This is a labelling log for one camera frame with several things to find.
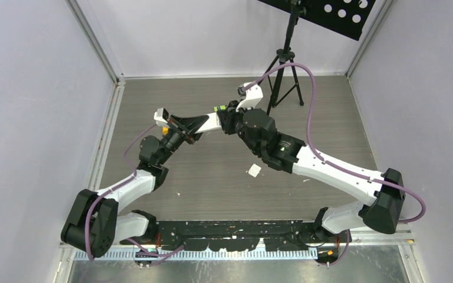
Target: white wall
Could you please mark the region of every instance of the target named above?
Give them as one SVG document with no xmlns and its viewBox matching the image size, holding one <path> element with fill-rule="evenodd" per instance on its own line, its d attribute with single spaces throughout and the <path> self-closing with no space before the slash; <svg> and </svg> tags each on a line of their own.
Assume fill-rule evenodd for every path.
<svg viewBox="0 0 453 283">
<path fill-rule="evenodd" d="M 284 45 L 289 20 L 257 0 L 78 1 L 126 77 L 263 73 Z M 315 73 L 343 74 L 359 43 L 301 20 L 291 46 L 295 61 Z"/>
<path fill-rule="evenodd" d="M 0 282 L 50 282 L 112 90 L 65 1 L 0 1 Z"/>
<path fill-rule="evenodd" d="M 412 224 L 427 282 L 453 282 L 453 1 L 397 1 L 352 83 L 378 166 L 428 206 Z"/>
</svg>

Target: white robot arm segment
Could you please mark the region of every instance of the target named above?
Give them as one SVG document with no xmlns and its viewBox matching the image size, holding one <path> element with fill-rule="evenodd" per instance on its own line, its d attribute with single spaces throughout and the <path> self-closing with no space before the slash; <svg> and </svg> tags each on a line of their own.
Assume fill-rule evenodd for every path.
<svg viewBox="0 0 453 283">
<path fill-rule="evenodd" d="M 318 152 L 324 160 L 331 161 L 345 169 L 353 172 L 359 172 L 366 176 L 371 176 L 373 179 L 383 179 L 381 172 L 360 168 L 337 158 L 333 158 L 320 151 Z M 296 157 L 298 158 L 298 162 L 293 164 L 294 174 L 317 179 L 328 185 L 336 187 L 345 193 L 352 195 L 365 205 L 372 205 L 376 200 L 375 193 L 381 190 L 381 184 L 368 182 L 339 171 L 328 164 L 323 164 L 322 161 L 320 161 L 320 159 L 318 159 L 310 150 L 308 145 L 302 147 Z"/>
<path fill-rule="evenodd" d="M 117 213 L 120 213 L 126 206 L 134 202 L 139 197 L 151 193 L 155 187 L 155 176 L 144 170 L 136 170 L 136 177 L 131 174 L 127 178 L 111 185 L 110 187 L 97 191 L 97 194 L 101 195 L 130 179 L 132 180 L 129 183 L 117 189 L 115 192 L 105 196 L 106 199 L 114 199 L 119 203 Z"/>
</svg>

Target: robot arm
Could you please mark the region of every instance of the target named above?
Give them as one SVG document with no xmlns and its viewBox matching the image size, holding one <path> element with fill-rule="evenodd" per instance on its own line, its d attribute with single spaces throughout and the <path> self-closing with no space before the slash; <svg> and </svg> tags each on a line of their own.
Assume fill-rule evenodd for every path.
<svg viewBox="0 0 453 283">
<path fill-rule="evenodd" d="M 372 180 L 387 180 L 402 185 L 402 175 L 398 171 L 388 169 L 382 173 L 367 170 L 317 150 L 326 162 L 370 176 L 371 179 L 367 181 L 342 172 L 322 162 L 304 141 L 277 131 L 275 120 L 262 109 L 239 108 L 240 104 L 231 101 L 218 112 L 226 134 L 237 134 L 251 152 L 270 168 L 317 179 L 357 199 L 357 202 L 340 208 L 321 209 L 314 223 L 318 238 L 326 241 L 332 234 L 362 226 L 381 233 L 395 233 L 405 194 Z"/>
<path fill-rule="evenodd" d="M 164 108 L 158 109 L 154 120 L 158 126 L 169 128 L 168 133 L 162 139 L 147 136 L 140 142 L 140 163 L 135 175 L 98 192 L 83 190 L 78 194 L 61 233 L 62 241 L 85 251 L 87 211 L 98 196 L 105 194 L 90 219 L 90 246 L 94 257 L 103 256 L 113 242 L 133 237 L 140 242 L 155 239 L 158 227 L 153 215 L 140 210 L 125 216 L 117 215 L 137 198 L 161 186 L 168 172 L 162 165 L 183 142 L 194 144 L 202 133 L 219 129 L 225 134 L 237 134 L 268 167 L 320 180 L 357 199 L 340 208 L 320 210 L 313 223 L 313 233 L 318 239 L 327 241 L 344 230 L 361 226 L 381 233 L 395 233 L 405 198 L 403 192 L 359 179 L 321 162 L 304 141 L 280 133 L 272 117 L 262 109 L 254 108 L 263 98 L 259 86 L 247 91 L 243 86 L 238 89 L 240 101 L 217 107 L 215 113 L 182 118 L 170 115 Z M 383 174 L 348 164 L 320 151 L 317 153 L 324 160 L 345 169 L 402 185 L 401 174 L 393 169 Z"/>
</svg>

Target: black mounting base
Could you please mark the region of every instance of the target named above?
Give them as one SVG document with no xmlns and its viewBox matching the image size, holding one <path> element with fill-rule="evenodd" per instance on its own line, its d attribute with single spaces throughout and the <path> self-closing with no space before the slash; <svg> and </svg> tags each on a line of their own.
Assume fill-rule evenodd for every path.
<svg viewBox="0 0 453 283">
<path fill-rule="evenodd" d="M 311 221 L 264 220 L 264 221 L 159 221 L 160 245 L 172 251 L 183 245 L 186 251 L 204 251 L 209 248 L 229 252 L 254 250 L 263 238 L 265 250 L 305 251 L 308 245 L 322 243 L 315 236 Z M 345 232 L 333 235 L 326 242 L 344 242 Z M 156 244 L 156 241 L 143 241 L 141 244 Z"/>
</svg>

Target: tripod leg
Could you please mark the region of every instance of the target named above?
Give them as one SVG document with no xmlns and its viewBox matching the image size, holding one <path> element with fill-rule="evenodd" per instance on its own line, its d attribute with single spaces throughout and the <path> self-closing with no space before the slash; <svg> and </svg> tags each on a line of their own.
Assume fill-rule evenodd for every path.
<svg viewBox="0 0 453 283">
<path fill-rule="evenodd" d="M 270 96 L 270 104 L 268 105 L 267 115 L 270 113 L 271 107 L 277 106 L 278 92 L 280 91 L 280 84 L 282 83 L 282 76 L 284 75 L 284 68 L 278 69 L 277 77 L 275 78 L 274 90 Z"/>
<path fill-rule="evenodd" d="M 275 65 L 275 63 L 277 62 L 278 60 L 278 55 L 275 56 L 275 59 L 272 61 L 272 63 L 270 64 L 270 66 L 268 67 L 268 69 L 263 73 L 263 74 L 266 74 L 269 70 L 272 70 L 273 66 Z"/>
<path fill-rule="evenodd" d="M 270 85 L 270 93 L 273 91 L 272 80 L 270 80 L 270 76 L 267 77 L 268 84 Z"/>
<path fill-rule="evenodd" d="M 293 69 L 294 83 L 296 84 L 296 90 L 298 91 L 298 96 L 300 98 L 300 105 L 303 106 L 304 102 L 303 102 L 303 98 L 301 97 L 300 82 L 298 81 L 298 75 L 296 74 L 296 68 L 294 66 L 292 66 L 292 69 Z"/>
</svg>

